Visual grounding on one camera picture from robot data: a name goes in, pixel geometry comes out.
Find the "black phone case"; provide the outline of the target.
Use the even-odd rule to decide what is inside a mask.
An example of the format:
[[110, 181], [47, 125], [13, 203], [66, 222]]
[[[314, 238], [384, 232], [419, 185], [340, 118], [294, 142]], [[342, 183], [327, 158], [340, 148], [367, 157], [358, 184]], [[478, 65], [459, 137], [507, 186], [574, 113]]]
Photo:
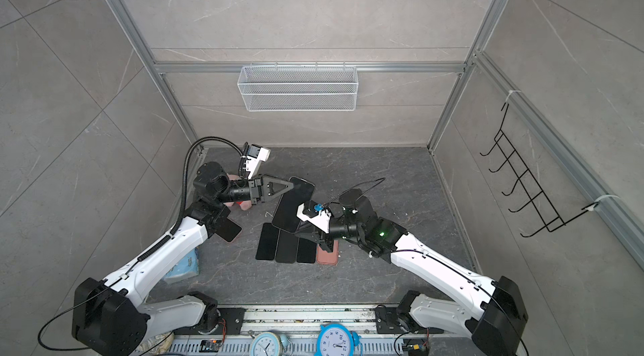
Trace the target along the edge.
[[275, 261], [280, 264], [293, 264], [297, 260], [299, 238], [287, 231], [280, 230]]

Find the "red phone case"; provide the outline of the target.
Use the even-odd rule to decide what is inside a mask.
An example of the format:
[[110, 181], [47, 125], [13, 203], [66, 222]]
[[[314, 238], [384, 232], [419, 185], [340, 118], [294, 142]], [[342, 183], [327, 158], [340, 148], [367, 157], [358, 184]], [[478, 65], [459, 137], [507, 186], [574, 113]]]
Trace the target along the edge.
[[320, 246], [316, 249], [316, 262], [320, 265], [337, 265], [339, 261], [339, 242], [333, 242], [333, 250], [326, 251]]

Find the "dark phone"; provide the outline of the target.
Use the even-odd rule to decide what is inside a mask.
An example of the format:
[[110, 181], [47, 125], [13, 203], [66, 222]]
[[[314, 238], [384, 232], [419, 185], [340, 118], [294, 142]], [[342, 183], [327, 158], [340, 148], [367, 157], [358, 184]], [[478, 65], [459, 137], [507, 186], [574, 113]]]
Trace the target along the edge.
[[242, 227], [229, 219], [219, 219], [214, 224], [214, 232], [225, 242], [231, 243], [240, 235]]

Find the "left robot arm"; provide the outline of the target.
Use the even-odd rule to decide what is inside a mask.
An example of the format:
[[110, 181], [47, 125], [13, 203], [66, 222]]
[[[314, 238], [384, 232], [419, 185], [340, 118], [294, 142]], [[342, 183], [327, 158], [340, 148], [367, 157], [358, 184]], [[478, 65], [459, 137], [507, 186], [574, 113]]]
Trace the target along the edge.
[[71, 335], [83, 350], [129, 355], [147, 339], [176, 329], [203, 332], [220, 323], [217, 302], [200, 292], [148, 303], [149, 292], [186, 255], [213, 235], [233, 227], [229, 203], [268, 202], [293, 183], [269, 175], [231, 180], [219, 163], [203, 164], [193, 181], [194, 198], [179, 221], [149, 248], [98, 281], [88, 278], [75, 290]]

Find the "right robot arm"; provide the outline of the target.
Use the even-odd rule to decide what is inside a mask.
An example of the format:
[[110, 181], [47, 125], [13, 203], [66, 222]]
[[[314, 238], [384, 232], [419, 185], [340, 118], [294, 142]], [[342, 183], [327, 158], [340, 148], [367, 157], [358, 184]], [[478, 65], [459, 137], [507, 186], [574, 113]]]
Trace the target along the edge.
[[332, 251], [345, 240], [372, 258], [402, 268], [449, 297], [449, 302], [423, 294], [404, 297], [398, 318], [407, 327], [440, 329], [472, 340], [485, 355], [527, 355], [523, 333], [528, 311], [516, 282], [475, 273], [432, 250], [402, 225], [379, 216], [358, 189], [340, 198], [341, 214], [310, 200], [297, 208], [300, 233]]

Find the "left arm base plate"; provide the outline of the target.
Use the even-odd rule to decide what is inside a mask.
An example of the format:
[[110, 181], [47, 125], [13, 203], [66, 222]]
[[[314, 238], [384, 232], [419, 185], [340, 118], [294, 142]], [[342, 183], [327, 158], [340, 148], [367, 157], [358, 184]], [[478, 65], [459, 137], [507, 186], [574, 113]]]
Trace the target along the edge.
[[219, 308], [216, 329], [211, 334], [222, 336], [226, 330], [226, 336], [240, 335], [245, 312], [246, 309], [241, 307]]

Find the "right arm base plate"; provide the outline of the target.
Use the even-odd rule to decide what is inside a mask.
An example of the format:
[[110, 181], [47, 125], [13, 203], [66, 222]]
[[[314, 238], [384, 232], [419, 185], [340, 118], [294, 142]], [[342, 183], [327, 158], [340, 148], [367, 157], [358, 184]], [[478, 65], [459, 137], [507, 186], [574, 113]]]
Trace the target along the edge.
[[379, 334], [403, 334], [419, 329], [419, 325], [407, 313], [399, 311], [396, 307], [377, 305], [373, 311]]

